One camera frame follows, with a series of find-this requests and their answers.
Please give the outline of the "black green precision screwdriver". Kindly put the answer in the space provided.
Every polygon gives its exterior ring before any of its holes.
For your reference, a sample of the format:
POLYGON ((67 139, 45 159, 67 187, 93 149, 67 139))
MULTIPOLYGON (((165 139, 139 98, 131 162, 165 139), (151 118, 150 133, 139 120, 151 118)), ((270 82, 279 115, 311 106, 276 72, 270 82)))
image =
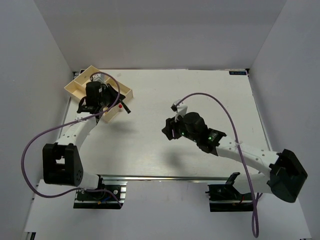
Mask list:
POLYGON ((129 107, 121 100, 120 101, 121 105, 123 106, 124 110, 130 114, 131 113, 131 110, 129 109, 129 107))

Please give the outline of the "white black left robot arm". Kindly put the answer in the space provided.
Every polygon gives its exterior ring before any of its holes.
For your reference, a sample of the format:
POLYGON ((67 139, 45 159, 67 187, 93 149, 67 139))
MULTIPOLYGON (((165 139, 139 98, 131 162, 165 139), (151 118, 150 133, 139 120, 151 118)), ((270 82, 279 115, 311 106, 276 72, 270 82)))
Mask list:
POLYGON ((100 184, 100 176, 83 169, 79 150, 85 139, 100 121, 104 109, 110 110, 124 96, 109 83, 91 81, 67 131, 55 142, 42 149, 43 179, 46 184, 73 186, 88 189, 94 199, 105 196, 106 187, 100 184))

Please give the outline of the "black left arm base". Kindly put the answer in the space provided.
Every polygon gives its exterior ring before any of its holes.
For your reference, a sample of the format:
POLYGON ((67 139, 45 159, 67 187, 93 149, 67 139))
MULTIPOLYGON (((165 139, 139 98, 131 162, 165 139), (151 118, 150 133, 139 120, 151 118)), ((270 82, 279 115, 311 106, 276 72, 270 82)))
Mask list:
POLYGON ((89 210, 120 210, 125 201, 127 183, 121 181, 103 181, 101 189, 108 190, 111 193, 106 191, 77 191, 73 208, 89 210))

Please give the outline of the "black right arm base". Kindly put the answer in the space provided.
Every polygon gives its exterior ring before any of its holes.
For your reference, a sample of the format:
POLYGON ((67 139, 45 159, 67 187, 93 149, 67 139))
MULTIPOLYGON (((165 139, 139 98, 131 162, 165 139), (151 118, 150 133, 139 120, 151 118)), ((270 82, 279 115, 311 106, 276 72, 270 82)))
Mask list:
POLYGON ((232 173, 224 183, 208 184, 205 192, 209 197, 211 213, 252 212, 254 209, 251 193, 242 194, 234 187, 239 172, 232 173))

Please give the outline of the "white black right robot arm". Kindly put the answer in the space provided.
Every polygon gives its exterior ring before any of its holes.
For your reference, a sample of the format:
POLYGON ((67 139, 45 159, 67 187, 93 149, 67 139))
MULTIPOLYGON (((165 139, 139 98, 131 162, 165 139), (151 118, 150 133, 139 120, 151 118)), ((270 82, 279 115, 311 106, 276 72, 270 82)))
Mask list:
POLYGON ((288 203, 296 201, 308 177, 293 151, 268 151, 236 143, 226 133, 207 127, 196 112, 166 119, 162 132, 170 141, 184 137, 207 154, 246 163, 259 172, 250 177, 254 190, 273 194, 288 203))

